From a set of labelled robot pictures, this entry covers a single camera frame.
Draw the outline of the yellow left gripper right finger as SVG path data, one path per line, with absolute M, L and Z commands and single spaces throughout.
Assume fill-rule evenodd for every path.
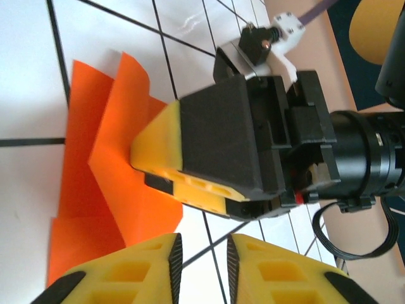
M 231 304 L 378 304 L 329 264 L 245 234 L 227 239 Z

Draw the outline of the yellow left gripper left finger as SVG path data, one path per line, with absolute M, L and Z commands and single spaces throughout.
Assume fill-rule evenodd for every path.
M 33 304 L 179 304 L 179 233 L 129 246 L 67 271 Z

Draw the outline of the orange square paper sheet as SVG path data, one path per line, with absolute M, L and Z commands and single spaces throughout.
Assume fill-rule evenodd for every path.
M 115 77 L 74 62 L 48 284 L 77 265 L 178 227 L 182 205 L 147 187 L 130 165 L 134 137 L 165 107 L 149 87 L 147 72 L 127 53 Z

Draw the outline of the wall panel orange oval feathers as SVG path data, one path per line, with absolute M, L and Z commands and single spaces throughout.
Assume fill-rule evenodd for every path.
M 337 0 L 327 10 L 358 111 L 397 111 L 375 85 L 405 0 Z

